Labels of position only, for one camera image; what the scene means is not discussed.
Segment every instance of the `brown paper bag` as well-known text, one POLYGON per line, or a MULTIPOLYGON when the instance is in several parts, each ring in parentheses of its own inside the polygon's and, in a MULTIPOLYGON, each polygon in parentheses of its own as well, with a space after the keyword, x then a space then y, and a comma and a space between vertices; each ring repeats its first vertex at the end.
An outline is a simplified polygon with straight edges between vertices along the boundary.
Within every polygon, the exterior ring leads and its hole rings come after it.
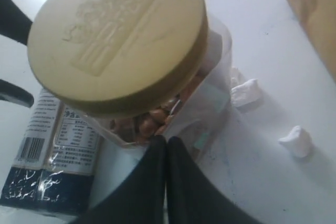
POLYGON ((287 0, 336 81, 336 0, 287 0))

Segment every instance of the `plastic jar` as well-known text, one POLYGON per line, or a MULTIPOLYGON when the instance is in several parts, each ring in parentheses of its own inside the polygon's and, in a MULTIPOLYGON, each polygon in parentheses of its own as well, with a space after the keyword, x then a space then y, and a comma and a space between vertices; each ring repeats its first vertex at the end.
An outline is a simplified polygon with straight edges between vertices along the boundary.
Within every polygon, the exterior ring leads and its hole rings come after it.
POLYGON ((229 101, 231 38, 204 0, 48 0, 28 57, 44 88, 133 150, 154 134, 201 150, 229 101))

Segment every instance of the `gold jar lid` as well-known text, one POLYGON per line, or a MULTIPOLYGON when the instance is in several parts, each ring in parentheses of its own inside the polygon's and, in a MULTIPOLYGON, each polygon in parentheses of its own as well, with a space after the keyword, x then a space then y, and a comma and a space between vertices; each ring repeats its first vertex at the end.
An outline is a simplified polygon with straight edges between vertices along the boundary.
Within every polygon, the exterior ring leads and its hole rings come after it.
POLYGON ((192 79, 207 31, 204 0, 47 0, 28 57, 42 86, 73 108, 131 116, 192 79))

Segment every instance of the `white table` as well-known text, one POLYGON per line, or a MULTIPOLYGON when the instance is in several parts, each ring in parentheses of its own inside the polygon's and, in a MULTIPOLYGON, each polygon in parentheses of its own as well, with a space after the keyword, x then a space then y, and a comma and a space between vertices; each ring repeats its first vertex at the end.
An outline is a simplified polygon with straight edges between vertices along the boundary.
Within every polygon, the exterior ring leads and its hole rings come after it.
MULTIPOLYGON (((14 0, 34 18, 45 0, 14 0)), ((230 29, 234 65, 257 78, 265 92, 259 108, 233 110, 200 167, 227 197, 267 224, 336 222, 336 85, 300 28, 286 0, 206 0, 230 29), (311 134, 315 152, 296 160, 277 143, 291 127, 311 134)), ((26 49, 0 38, 0 78, 35 96, 39 85, 26 49)), ((30 111, 0 103, 0 184, 5 181, 30 111)), ((105 143, 92 203, 114 190, 135 161, 105 143)), ((0 208, 1 223, 62 223, 22 210, 0 208)))

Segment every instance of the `barcode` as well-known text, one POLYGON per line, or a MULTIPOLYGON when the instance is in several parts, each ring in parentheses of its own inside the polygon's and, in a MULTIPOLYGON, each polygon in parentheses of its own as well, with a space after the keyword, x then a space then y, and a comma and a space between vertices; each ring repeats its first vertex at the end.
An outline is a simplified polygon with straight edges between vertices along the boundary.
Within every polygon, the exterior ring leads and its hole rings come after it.
POLYGON ((18 161, 26 161, 30 163, 38 162, 44 142, 44 138, 26 137, 16 159, 18 161))

